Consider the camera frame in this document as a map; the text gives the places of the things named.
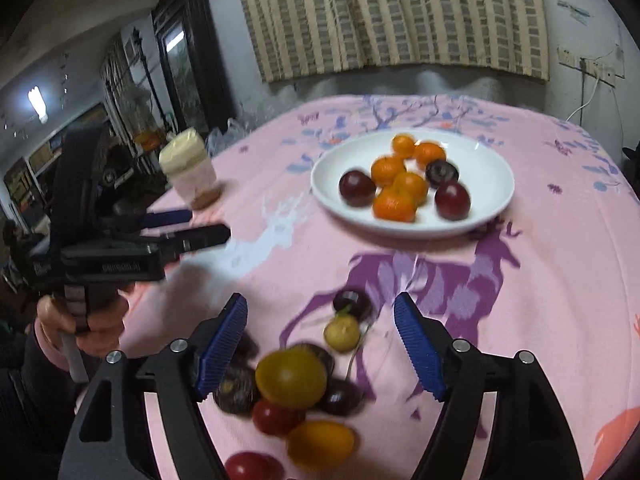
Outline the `person's left hand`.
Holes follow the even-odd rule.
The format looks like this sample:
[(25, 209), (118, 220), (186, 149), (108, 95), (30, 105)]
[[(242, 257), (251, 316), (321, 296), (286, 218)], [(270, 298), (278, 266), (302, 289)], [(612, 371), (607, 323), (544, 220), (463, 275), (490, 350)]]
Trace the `person's left hand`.
[(37, 304), (40, 348), (51, 362), (61, 368), (67, 368), (67, 365), (58, 362), (55, 355), (62, 354), (64, 344), (71, 340), (87, 356), (104, 358), (107, 353), (120, 348), (120, 336), (125, 330), (124, 318), (128, 311), (128, 300), (119, 290), (108, 304), (86, 316), (86, 330), (82, 332), (63, 298), (43, 296)]

